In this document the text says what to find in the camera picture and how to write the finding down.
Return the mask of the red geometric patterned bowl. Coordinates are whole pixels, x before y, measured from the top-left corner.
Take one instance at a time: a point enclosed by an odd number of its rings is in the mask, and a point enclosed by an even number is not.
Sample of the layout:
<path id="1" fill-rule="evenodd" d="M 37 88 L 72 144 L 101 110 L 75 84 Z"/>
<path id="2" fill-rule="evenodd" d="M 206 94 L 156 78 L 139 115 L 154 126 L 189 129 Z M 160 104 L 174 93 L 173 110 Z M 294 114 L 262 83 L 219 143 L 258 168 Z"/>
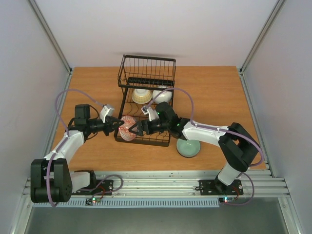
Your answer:
<path id="1" fill-rule="evenodd" d="M 137 122 L 136 119 L 132 116 L 123 116 L 120 120 L 124 121 L 124 123 L 118 128 L 121 138 L 125 141 L 134 140 L 136 138 L 136 134 L 131 133 L 129 128 Z"/>

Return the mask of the blue yellow patterned bowl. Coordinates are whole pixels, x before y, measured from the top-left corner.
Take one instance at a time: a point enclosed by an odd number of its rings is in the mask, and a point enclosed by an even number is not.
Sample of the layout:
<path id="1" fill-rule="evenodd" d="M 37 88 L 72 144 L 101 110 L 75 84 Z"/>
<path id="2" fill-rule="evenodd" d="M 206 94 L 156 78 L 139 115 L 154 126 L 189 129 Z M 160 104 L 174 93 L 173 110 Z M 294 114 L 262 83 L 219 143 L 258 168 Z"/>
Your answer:
<path id="1" fill-rule="evenodd" d="M 134 89 L 131 97 L 133 102 L 137 104 L 145 104 L 151 100 L 152 92 L 147 89 Z"/>

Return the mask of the white bowl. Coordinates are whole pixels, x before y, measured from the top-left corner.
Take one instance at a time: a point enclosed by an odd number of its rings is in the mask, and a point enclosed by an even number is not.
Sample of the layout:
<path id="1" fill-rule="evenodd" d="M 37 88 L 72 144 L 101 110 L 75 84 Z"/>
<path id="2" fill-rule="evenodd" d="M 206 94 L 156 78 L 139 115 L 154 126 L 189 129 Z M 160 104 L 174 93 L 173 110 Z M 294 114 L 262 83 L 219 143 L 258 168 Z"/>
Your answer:
<path id="1" fill-rule="evenodd" d="M 152 99 L 154 99 L 161 91 L 160 90 L 153 90 L 152 93 Z M 172 92 L 171 91 L 165 91 L 162 94 L 160 94 L 155 100 L 154 102 L 156 104 L 162 103 L 162 102 L 166 102 L 169 103 L 172 99 Z"/>

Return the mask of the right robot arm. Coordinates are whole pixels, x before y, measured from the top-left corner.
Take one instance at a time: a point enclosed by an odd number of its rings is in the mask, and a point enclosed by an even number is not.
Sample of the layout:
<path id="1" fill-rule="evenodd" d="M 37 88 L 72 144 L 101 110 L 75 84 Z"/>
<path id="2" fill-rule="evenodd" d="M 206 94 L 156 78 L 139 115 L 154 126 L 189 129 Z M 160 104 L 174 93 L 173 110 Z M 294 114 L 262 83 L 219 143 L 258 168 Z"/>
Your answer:
<path id="1" fill-rule="evenodd" d="M 253 165 L 256 155 L 261 152 L 259 145 L 239 123 L 234 122 L 230 126 L 198 123 L 179 117 L 166 102 L 155 108 L 144 106 L 142 112 L 148 119 L 129 127 L 130 133 L 143 136 L 167 131 L 176 139 L 196 140 L 221 149 L 226 164 L 214 179 L 214 189 L 219 195 L 232 188 L 234 180 Z"/>

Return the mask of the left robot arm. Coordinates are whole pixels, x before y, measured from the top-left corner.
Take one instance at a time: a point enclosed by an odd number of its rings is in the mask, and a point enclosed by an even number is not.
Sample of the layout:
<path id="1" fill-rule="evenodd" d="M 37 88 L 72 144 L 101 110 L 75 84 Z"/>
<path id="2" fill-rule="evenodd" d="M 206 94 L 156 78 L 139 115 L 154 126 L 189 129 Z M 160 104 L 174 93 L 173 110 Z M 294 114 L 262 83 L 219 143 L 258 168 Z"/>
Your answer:
<path id="1" fill-rule="evenodd" d="M 30 197 L 34 203 L 49 202 L 51 206 L 69 201 L 72 193 L 85 191 L 93 194 L 99 183 L 93 170 L 71 173 L 69 162 L 77 150 L 99 132 L 106 136 L 117 130 L 124 121 L 113 117 L 114 108 L 104 105 L 96 117 L 91 117 L 89 104 L 75 106 L 75 115 L 69 121 L 63 138 L 42 159 L 31 163 Z"/>

